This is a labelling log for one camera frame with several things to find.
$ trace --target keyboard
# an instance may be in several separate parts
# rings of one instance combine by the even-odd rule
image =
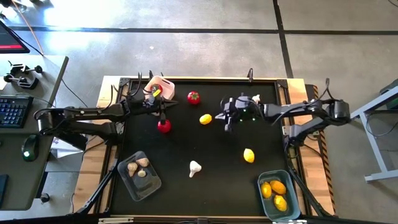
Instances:
[[[23,128],[32,102],[31,96],[0,95],[0,128]]]

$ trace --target gray plastic tray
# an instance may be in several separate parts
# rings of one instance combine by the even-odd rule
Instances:
[[[120,162],[118,165],[119,174],[124,184],[126,185],[131,198],[137,202],[154,193],[162,185],[162,181],[160,180],[160,177],[156,174],[156,171],[150,163],[149,158],[149,165],[147,167],[139,166],[134,175],[132,177],[129,176],[127,165],[130,162],[135,162],[136,160],[142,158],[147,158],[147,156],[144,152],[138,151],[132,156]],[[145,177],[139,177],[137,175],[138,171],[141,169],[144,169],[144,171],[147,173]]]
[[[261,194],[261,185],[264,182],[269,183],[272,180],[278,180],[286,186],[286,194],[283,195],[283,198],[287,202],[287,210],[285,212],[279,211],[274,205],[274,198],[276,195],[275,192],[272,191],[270,198],[264,198]],[[299,217],[301,211],[297,201],[296,193],[294,192],[293,183],[288,172],[284,170],[264,172],[259,176],[257,184],[259,187],[264,212],[270,220],[273,222],[286,222],[289,220],[295,220]]]

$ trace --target desk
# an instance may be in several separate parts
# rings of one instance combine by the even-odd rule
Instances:
[[[14,83],[7,83],[4,89],[0,91],[1,95],[28,93],[47,100],[51,104],[54,102],[68,63],[68,57],[0,55],[1,75],[10,71],[8,60],[12,63],[24,63],[30,68],[40,65],[44,72],[43,74],[35,74],[39,79],[39,84],[34,90],[24,90]],[[3,146],[0,147],[0,173],[9,176],[1,210],[28,210],[37,194],[53,138],[40,137],[39,156],[33,162],[25,162],[22,159],[21,146],[28,135],[39,132],[37,121],[33,118],[34,112],[47,107],[49,107],[48,103],[34,99],[24,128],[0,129],[0,141],[3,142]]]
[[[104,107],[109,103],[110,100],[109,85],[113,84],[117,86],[119,83],[119,79],[120,77],[104,77],[103,86],[99,94],[98,106]],[[307,100],[307,92],[305,90],[305,85],[303,80],[290,79],[287,80],[287,84],[289,86],[289,95],[291,103],[300,103],[303,100]],[[296,117],[295,123],[302,124],[310,119],[311,116]],[[97,140],[98,141],[91,142],[90,145],[98,144],[100,139]],[[306,140],[306,144],[319,150],[318,144],[315,141]],[[334,213],[333,203],[330,195],[331,189],[328,186],[330,180],[325,175],[325,172],[327,171],[325,171],[324,169],[322,159],[304,147],[300,149],[300,152],[302,155],[302,162],[303,162],[304,173],[308,188],[312,191],[317,200],[323,205],[326,211]],[[105,146],[98,146],[88,151],[85,154],[75,189],[75,196],[73,200],[75,208],[80,208],[84,204],[84,202],[88,199],[88,197],[97,188],[98,182],[100,181],[101,169],[104,162],[104,154],[105,154]],[[109,186],[107,186],[104,190],[100,211],[105,210],[108,194],[109,194]],[[301,191],[298,190],[297,194],[300,202],[300,208],[302,209],[303,213],[305,213],[304,209],[305,207]]]

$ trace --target wooden table frame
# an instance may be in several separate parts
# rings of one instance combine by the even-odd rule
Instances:
[[[120,76],[105,76],[103,78],[103,84],[101,86],[101,91],[99,93],[99,98],[98,98],[98,103],[97,107],[105,107],[109,104],[109,101],[111,100],[111,95],[110,91],[111,88],[109,87],[110,85],[114,86],[119,86],[119,80]],[[194,79],[209,79],[209,77],[167,77],[170,79],[188,79],[188,78],[194,78]],[[226,77],[219,77],[219,78],[214,78],[217,80],[248,80],[248,78],[226,78]],[[288,99],[290,100],[290,103],[301,103],[304,100],[308,100],[307,97],[307,92],[305,89],[305,84],[304,80],[298,79],[298,78],[293,78],[293,79],[284,79],[284,78],[255,78],[255,80],[287,80],[287,89],[289,93]],[[285,91],[283,91],[283,88],[279,88],[279,93],[281,95],[281,101],[282,104],[286,104],[285,102]],[[307,121],[311,120],[312,117],[310,115],[307,116],[298,116],[294,118],[294,123],[295,124],[303,124],[306,123]],[[105,122],[104,120],[98,120],[95,121],[95,123],[103,123]],[[289,123],[289,119],[285,118],[285,123]],[[326,155],[327,158],[327,150],[326,150],[326,144],[325,142],[325,137],[324,134],[321,133],[321,140],[322,140],[322,150],[323,150],[323,155]],[[87,147],[94,146],[101,142],[102,139],[96,138],[92,142],[89,143]],[[319,145],[317,141],[312,141],[309,140],[308,138],[305,140],[305,144],[308,146],[313,147],[316,149],[318,152],[320,152]],[[73,204],[75,208],[80,208],[82,207],[85,202],[88,200],[88,198],[91,196],[91,194],[96,190],[100,178],[101,178],[101,172],[103,170],[103,164],[104,164],[104,158],[105,158],[105,152],[106,152],[106,146],[104,144],[94,147],[92,150],[88,151],[85,153],[83,162],[81,164],[80,168],[80,174],[78,177],[78,181],[76,184],[75,188],[75,194],[73,197]],[[116,146],[114,146],[111,150],[111,160],[109,161],[108,168],[112,165],[112,160],[114,158],[114,154],[116,152]],[[300,148],[300,154],[301,154],[301,162],[304,168],[304,174],[305,174],[305,181],[307,184],[308,189],[312,192],[312,194],[315,196],[315,198],[318,200],[318,202],[323,206],[323,208],[329,212],[330,214],[335,214],[334,212],[334,204],[333,204],[333,191],[331,189],[331,180],[330,180],[330,173],[328,171],[328,162],[324,162],[321,157],[319,157],[317,154],[312,152],[310,149],[307,149],[306,147],[301,147]],[[297,166],[298,161],[294,160],[294,165]],[[109,195],[109,184],[106,186],[103,192],[103,196],[101,198],[101,207],[99,208],[100,212],[104,212],[106,209],[106,204],[108,201],[108,195]],[[298,202],[300,205],[300,209],[303,214],[306,213],[305,211],[305,203],[303,199],[303,194],[296,184],[296,189],[297,189],[297,198]],[[118,216],[118,215],[112,215],[112,217],[127,217],[127,216]]]

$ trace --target lemon in bin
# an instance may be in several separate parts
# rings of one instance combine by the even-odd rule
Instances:
[[[274,204],[276,206],[276,208],[281,211],[281,212],[285,212],[287,210],[287,203],[286,200],[280,196],[280,195],[276,195],[274,198]]]
[[[272,180],[271,182],[269,182],[269,184],[271,185],[272,190],[275,191],[277,194],[286,194],[286,187],[280,181]]]
[[[268,182],[264,182],[263,184],[261,184],[261,194],[264,198],[271,197],[272,190],[271,185],[269,185]]]

